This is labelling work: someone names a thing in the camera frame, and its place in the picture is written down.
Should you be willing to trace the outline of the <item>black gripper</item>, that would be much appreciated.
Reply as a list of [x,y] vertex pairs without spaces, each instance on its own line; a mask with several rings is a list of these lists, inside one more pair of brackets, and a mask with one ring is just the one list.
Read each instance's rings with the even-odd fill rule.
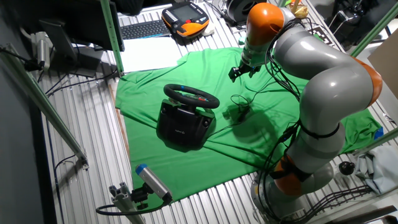
[[232,67],[231,70],[228,73],[228,76],[232,82],[235,82],[235,80],[245,74],[248,73],[249,77],[252,78],[255,73],[259,72],[261,69],[261,66],[258,67],[251,67],[242,61],[240,61],[239,67]]

